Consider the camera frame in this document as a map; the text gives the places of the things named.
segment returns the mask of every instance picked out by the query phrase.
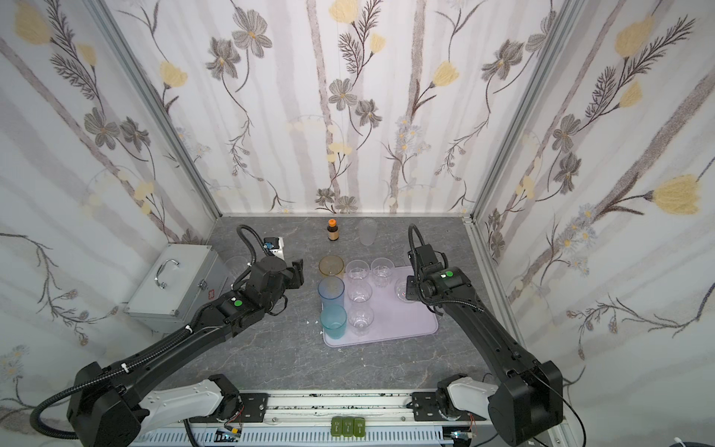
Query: cable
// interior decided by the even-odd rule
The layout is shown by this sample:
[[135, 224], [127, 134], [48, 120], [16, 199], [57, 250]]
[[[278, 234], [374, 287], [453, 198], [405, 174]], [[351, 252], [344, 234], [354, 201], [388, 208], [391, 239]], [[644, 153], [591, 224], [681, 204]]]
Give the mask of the cable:
[[189, 425], [188, 419], [184, 419], [184, 429], [186, 430], [186, 435], [189, 437], [189, 442], [191, 443], [192, 447], [201, 447], [199, 443], [196, 442], [196, 438], [191, 432], [191, 426]]
[[[475, 303], [469, 302], [469, 301], [464, 301], [464, 300], [456, 300], [454, 298], [442, 298], [438, 300], [427, 300], [422, 293], [422, 288], [419, 286], [422, 282], [422, 278], [420, 276], [420, 272], [418, 269], [417, 265], [417, 256], [415, 256], [415, 239], [413, 237], [413, 232], [417, 234], [417, 238], [420, 240], [420, 244], [424, 245], [425, 240], [422, 238], [422, 233], [420, 233], [419, 229], [417, 228], [417, 225], [415, 224], [410, 224], [408, 228], [408, 241], [410, 243], [410, 252], [412, 253], [412, 256], [410, 256], [410, 263], [412, 264], [412, 271], [415, 275], [415, 287], [417, 288], [417, 295], [418, 298], [420, 298], [420, 302], [424, 305], [427, 306], [427, 309], [430, 310], [432, 313], [436, 313], [437, 315], [443, 315], [441, 312], [437, 311], [434, 309], [435, 306], [440, 305], [440, 304], [446, 304], [446, 303], [453, 303], [453, 304], [461, 304], [461, 305], [466, 305], [472, 308], [475, 308], [476, 310], [482, 310], [479, 306], [477, 306]], [[446, 265], [448, 264], [447, 261], [447, 256], [442, 253], [442, 259], [445, 262]]]
[[88, 380], [87, 382], [80, 383], [79, 385], [75, 385], [70, 388], [67, 388], [66, 390], [60, 391], [59, 393], [55, 394], [54, 396], [47, 398], [45, 401], [41, 402], [37, 407], [34, 408], [32, 413], [30, 413], [30, 426], [38, 433], [45, 435], [45, 436], [49, 436], [51, 438], [77, 439], [77, 434], [73, 431], [58, 430], [57, 428], [50, 427], [47, 424], [45, 424], [44, 422], [42, 422], [42, 419], [40, 419], [40, 415], [42, 414], [42, 412], [45, 411], [50, 406], [52, 406], [53, 404], [61, 401], [62, 399], [65, 399], [75, 393], [78, 393], [79, 391], [82, 391], [85, 388], [88, 388], [90, 386], [99, 385], [100, 383], [106, 382], [109, 379], [117, 377], [118, 375], [127, 374], [131, 370], [135, 369], [137, 366], [147, 363], [151, 360], [154, 360], [156, 357], [159, 357], [160, 355], [166, 353], [168, 350], [173, 349], [174, 347], [179, 345], [181, 342], [186, 340], [186, 338], [188, 338], [191, 334], [194, 333], [194, 328], [196, 327], [196, 324], [198, 323], [199, 318], [201, 318], [201, 314], [210, 305], [211, 305], [211, 303], [206, 303], [196, 311], [196, 313], [194, 314], [194, 317], [191, 319], [191, 322], [189, 323], [190, 329], [183, 328], [183, 329], [179, 329], [178, 331], [174, 332], [173, 334], [171, 334], [169, 337], [167, 337], [165, 339], [165, 340], [168, 340], [166, 343], [160, 344], [152, 352], [144, 354], [142, 357], [137, 358], [135, 360], [130, 360], [130, 361], [127, 361], [126, 363], [123, 363], [122, 368], [118, 368], [115, 370], [107, 371], [106, 373], [102, 373], [101, 375], [98, 375], [97, 377], [95, 377], [91, 380]]
[[571, 406], [571, 404], [568, 403], [568, 401], [563, 398], [563, 396], [561, 395], [561, 393], [559, 393], [557, 390], [554, 390], [548, 383], [546, 383], [546, 382], [544, 382], [543, 380], [541, 380], [541, 378], [540, 378], [538, 375], [536, 375], [533, 371], [531, 372], [531, 375], [533, 375], [534, 377], [536, 377], [536, 380], [538, 380], [539, 382], [543, 383], [544, 386], [546, 386], [548, 389], [550, 389], [550, 390], [552, 390], [554, 393], [556, 393], [556, 395], [557, 395], [558, 397], [560, 397], [561, 400], [562, 400], [566, 405], [568, 405], [568, 407], [571, 409], [571, 411], [573, 411], [573, 415], [576, 417], [576, 419], [578, 419], [578, 423], [581, 424], [581, 430], [583, 431], [583, 443], [581, 444], [581, 447], [586, 447], [586, 427], [583, 426], [583, 421], [582, 421], [581, 418], [578, 416], [578, 413], [576, 412], [576, 410], [574, 410], [573, 407]]
[[480, 442], [479, 444], [474, 444], [472, 447], [483, 446], [484, 444], [493, 441], [494, 438], [496, 438], [498, 434], [499, 434], [499, 433], [494, 433], [494, 436], [492, 436], [491, 438], [487, 439], [486, 441], [482, 441], [482, 442]]
[[258, 235], [256, 230], [249, 227], [248, 225], [241, 224], [236, 227], [236, 233], [238, 233], [238, 237], [240, 237], [243, 243], [246, 244], [246, 246], [248, 247], [248, 251], [251, 253], [251, 264], [254, 264], [256, 262], [256, 250], [253, 248], [251, 242], [243, 234], [243, 230], [248, 231], [253, 235], [253, 237], [256, 238], [256, 240], [258, 241], [258, 245], [261, 247], [261, 250], [263, 251], [264, 255], [275, 256], [270, 250], [268, 250], [268, 247], [266, 247], [266, 245], [263, 243], [263, 239]]

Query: robotic arm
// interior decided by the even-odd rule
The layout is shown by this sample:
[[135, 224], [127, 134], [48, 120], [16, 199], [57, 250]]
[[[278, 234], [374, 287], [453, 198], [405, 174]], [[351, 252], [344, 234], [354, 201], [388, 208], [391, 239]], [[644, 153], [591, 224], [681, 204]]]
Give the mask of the robotic arm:
[[[413, 232], [420, 240], [415, 247]], [[410, 225], [410, 261], [406, 297], [428, 307], [440, 307], [464, 330], [501, 385], [457, 378], [438, 390], [440, 411], [455, 410], [489, 415], [494, 428], [510, 446], [516, 446], [563, 420], [563, 378], [548, 361], [540, 363], [504, 329], [477, 296], [469, 278], [459, 268], [439, 262], [431, 245], [425, 245], [416, 226]]]
[[[101, 368], [93, 362], [82, 368], [74, 386], [38, 405], [30, 415], [32, 427], [47, 436], [79, 439], [86, 447], [125, 447], [139, 434], [192, 416], [227, 420], [242, 407], [239, 391], [223, 376], [213, 375], [198, 385], [153, 391], [164, 379], [201, 353], [235, 337], [273, 308], [286, 289], [303, 284], [302, 260], [288, 267], [262, 244], [266, 256], [256, 262], [253, 246], [241, 230], [252, 263], [233, 283], [232, 290], [202, 306], [185, 328], [147, 349]], [[415, 247], [413, 232], [420, 240]], [[417, 227], [410, 226], [407, 297], [442, 308], [454, 318], [479, 350], [501, 385], [497, 388], [468, 377], [444, 380], [437, 392], [440, 411], [453, 416], [460, 410], [488, 413], [499, 435], [510, 446], [532, 438], [563, 419], [561, 372], [552, 362], [540, 363], [520, 346], [476, 295], [469, 278], [458, 268], [438, 261]], [[42, 411], [70, 397], [67, 418], [74, 432], [46, 425]]]
[[[239, 236], [250, 246], [240, 228]], [[252, 246], [250, 251], [253, 262], [236, 279], [232, 290], [200, 307], [189, 325], [105, 368], [97, 362], [85, 366], [77, 373], [73, 387], [33, 410], [32, 427], [54, 438], [79, 439], [86, 447], [125, 447], [140, 433], [181, 418], [214, 413], [228, 419], [241, 402], [238, 390], [223, 375], [214, 375], [196, 386], [152, 390], [201, 353], [261, 321], [266, 313], [278, 315], [273, 308], [281, 298], [287, 305], [286, 289], [303, 284], [302, 260], [288, 267], [284, 260], [264, 250], [267, 256], [255, 262]], [[42, 411], [68, 396], [67, 419], [75, 432], [42, 422]]]

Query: metal handle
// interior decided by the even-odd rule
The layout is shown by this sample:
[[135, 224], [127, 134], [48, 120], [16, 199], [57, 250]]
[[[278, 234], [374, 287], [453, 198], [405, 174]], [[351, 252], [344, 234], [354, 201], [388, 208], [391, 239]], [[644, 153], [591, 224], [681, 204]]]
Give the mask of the metal handle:
[[167, 259], [167, 260], [164, 261], [163, 264], [161, 264], [161, 265], [159, 266], [159, 269], [157, 270], [157, 275], [154, 276], [154, 282], [157, 284], [157, 287], [159, 287], [159, 288], [161, 288], [161, 289], [164, 289], [164, 288], [166, 288], [166, 286], [167, 286], [166, 283], [160, 283], [160, 282], [159, 282], [159, 275], [161, 274], [161, 272], [164, 271], [164, 267], [167, 266], [167, 262], [173, 262], [174, 264], [177, 265], [177, 267], [179, 267], [179, 261], [173, 260], [173, 259]]

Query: green block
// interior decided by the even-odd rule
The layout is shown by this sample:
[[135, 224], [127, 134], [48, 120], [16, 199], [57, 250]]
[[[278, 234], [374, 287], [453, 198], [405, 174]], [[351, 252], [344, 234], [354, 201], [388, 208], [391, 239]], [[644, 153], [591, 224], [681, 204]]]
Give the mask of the green block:
[[342, 418], [335, 416], [330, 422], [330, 435], [342, 436]]
[[342, 435], [352, 436], [352, 429], [355, 425], [355, 418], [343, 418], [342, 419]]
[[355, 428], [352, 430], [356, 438], [365, 437], [365, 418], [355, 418]]

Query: white tray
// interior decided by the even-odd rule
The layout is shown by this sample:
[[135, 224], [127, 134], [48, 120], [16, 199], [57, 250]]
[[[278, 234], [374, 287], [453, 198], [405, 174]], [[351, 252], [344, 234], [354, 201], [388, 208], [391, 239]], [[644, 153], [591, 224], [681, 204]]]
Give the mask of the white tray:
[[[349, 323], [346, 323], [345, 335], [339, 340], [333, 340], [325, 333], [322, 339], [331, 348], [359, 345], [375, 341], [395, 340], [398, 338], [418, 337], [437, 332], [437, 317], [431, 313], [424, 304], [405, 303], [395, 294], [395, 281], [407, 281], [407, 276], [412, 275], [411, 267], [396, 267], [393, 269], [393, 278], [385, 288], [375, 287], [372, 275], [365, 281], [373, 288], [373, 296], [367, 302], [375, 312], [375, 320], [370, 325], [367, 334], [358, 337]], [[345, 278], [345, 311], [350, 312], [352, 301], [347, 295], [351, 281]]]

